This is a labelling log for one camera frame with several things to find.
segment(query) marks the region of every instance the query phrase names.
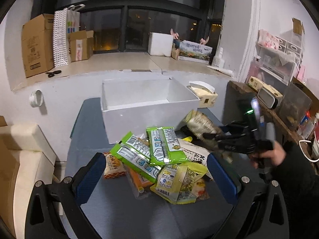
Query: metal screw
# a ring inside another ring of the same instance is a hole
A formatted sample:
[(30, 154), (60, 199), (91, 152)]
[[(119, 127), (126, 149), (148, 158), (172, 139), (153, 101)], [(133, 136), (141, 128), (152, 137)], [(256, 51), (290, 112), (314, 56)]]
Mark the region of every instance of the metal screw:
[(241, 177), (241, 180), (242, 180), (244, 183), (250, 182), (250, 178), (248, 178), (247, 176)]
[(63, 179), (64, 183), (70, 183), (72, 181), (72, 177), (68, 176)]
[(42, 181), (37, 181), (36, 183), (35, 183), (35, 186), (36, 187), (40, 187), (42, 185)]
[(272, 185), (277, 187), (279, 185), (278, 181), (272, 180)]

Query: white cable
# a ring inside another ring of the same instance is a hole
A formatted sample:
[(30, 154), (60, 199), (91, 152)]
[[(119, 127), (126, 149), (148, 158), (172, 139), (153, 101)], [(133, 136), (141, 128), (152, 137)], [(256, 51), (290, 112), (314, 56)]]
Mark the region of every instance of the white cable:
[(317, 160), (311, 160), (311, 159), (309, 159), (309, 158), (305, 155), (305, 153), (303, 152), (303, 149), (301, 148), (300, 142), (311, 143), (311, 141), (309, 141), (309, 140), (299, 140), (299, 142), (298, 142), (298, 143), (299, 143), (299, 147), (300, 147), (300, 149), (301, 149), (301, 152), (303, 153), (303, 155), (307, 158), (307, 160), (308, 160), (309, 162), (312, 162), (312, 163), (318, 162), (318, 161), (319, 161), (319, 158), (318, 158)]

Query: sofa armrest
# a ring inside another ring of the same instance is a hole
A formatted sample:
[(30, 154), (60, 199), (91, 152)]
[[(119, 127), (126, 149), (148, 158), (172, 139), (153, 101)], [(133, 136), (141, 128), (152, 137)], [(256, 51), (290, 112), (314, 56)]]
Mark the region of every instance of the sofa armrest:
[(54, 166), (56, 154), (37, 124), (28, 123), (0, 127), (0, 137), (9, 150), (43, 152)]

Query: table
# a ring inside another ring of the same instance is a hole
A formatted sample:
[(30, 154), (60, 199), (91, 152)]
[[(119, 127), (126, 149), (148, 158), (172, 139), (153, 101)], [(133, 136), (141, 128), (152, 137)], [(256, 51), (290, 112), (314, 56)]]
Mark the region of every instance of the table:
[[(245, 93), (254, 93), (257, 95), (257, 93), (251, 89), (247, 84), (241, 83), (241, 82), (236, 82), (236, 81), (229, 81), (227, 84), (227, 87), (231, 87), (235, 89), (237, 92), (240, 94), (245, 94)], [(266, 107), (265, 104), (260, 103), (260, 111), (262, 115), (267, 116), (270, 118), (270, 120), (274, 123), (275, 127), (280, 130), (280, 132), (285, 136), (285, 138), (288, 141), (293, 141), (298, 144), (299, 140), (301, 140), (301, 136), (297, 134), (296, 131), (291, 131), (285, 123), (279, 118), (279, 116), (276, 114), (274, 110), (271, 110)], [(301, 144), (303, 151), (305, 152), (306, 156), (311, 159), (311, 147), (308, 144), (302, 143)]]
[[(201, 109), (215, 124), (220, 121)], [(107, 140), (100, 98), (87, 99), (78, 114), (71, 133), (65, 176), (73, 176), (96, 152), (107, 152), (113, 145)], [(221, 195), (217, 185), (206, 183), (207, 200), (187, 205), (173, 205), (152, 194), (135, 199), (125, 176), (100, 179), (83, 212), (102, 238), (210, 238), (220, 228), (232, 205)], [(76, 238), (67, 218), (62, 218), (70, 238)]]

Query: human hand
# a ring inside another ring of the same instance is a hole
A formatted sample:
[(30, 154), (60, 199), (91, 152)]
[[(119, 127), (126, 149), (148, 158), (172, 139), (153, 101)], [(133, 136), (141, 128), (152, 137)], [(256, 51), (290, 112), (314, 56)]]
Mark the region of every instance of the human hand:
[[(254, 159), (256, 158), (270, 158), (273, 166), (280, 165), (286, 157), (286, 152), (282, 148), (282, 146), (275, 141), (274, 142), (274, 150), (266, 151), (264, 153), (255, 153), (251, 154)], [(258, 163), (253, 160), (253, 166), (258, 168)]]

